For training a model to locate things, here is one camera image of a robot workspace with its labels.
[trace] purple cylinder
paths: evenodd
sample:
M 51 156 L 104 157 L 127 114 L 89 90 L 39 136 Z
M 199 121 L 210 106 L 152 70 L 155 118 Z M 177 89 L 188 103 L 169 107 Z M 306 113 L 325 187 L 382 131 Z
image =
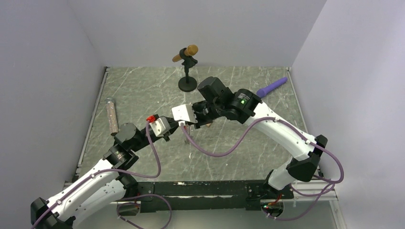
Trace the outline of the purple cylinder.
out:
M 285 82 L 287 82 L 287 77 L 283 77 L 277 81 L 275 81 L 274 83 L 270 84 L 267 87 L 261 88 L 259 89 L 256 94 L 257 96 L 259 96 L 260 98 L 265 97 L 269 92 L 273 91 L 274 89 L 278 88 L 279 86 L 281 86 L 282 84 L 284 84 Z

